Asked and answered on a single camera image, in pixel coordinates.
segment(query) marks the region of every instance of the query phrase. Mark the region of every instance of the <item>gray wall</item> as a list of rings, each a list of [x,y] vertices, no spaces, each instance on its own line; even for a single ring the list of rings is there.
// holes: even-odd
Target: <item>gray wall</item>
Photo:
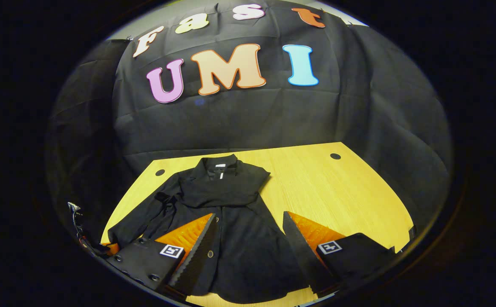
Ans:
[[[217,1],[218,0],[180,0],[178,2],[171,1],[169,2],[169,4],[159,6],[158,8],[155,8],[154,10],[151,10],[150,12],[147,12],[139,18],[131,21],[122,29],[110,35],[109,39],[125,39],[129,36],[135,37],[137,35],[140,35],[144,31],[147,31],[151,27],[154,27],[156,25],[156,20],[168,20],[173,16],[183,15],[184,12],[192,10],[193,8],[215,4],[215,2]],[[365,26],[365,24],[361,23],[360,21],[322,2],[316,2],[314,0],[291,0],[289,2],[304,4],[305,6],[312,6],[313,8],[317,9],[323,9],[325,12],[340,17],[343,21],[345,21],[345,23]]]

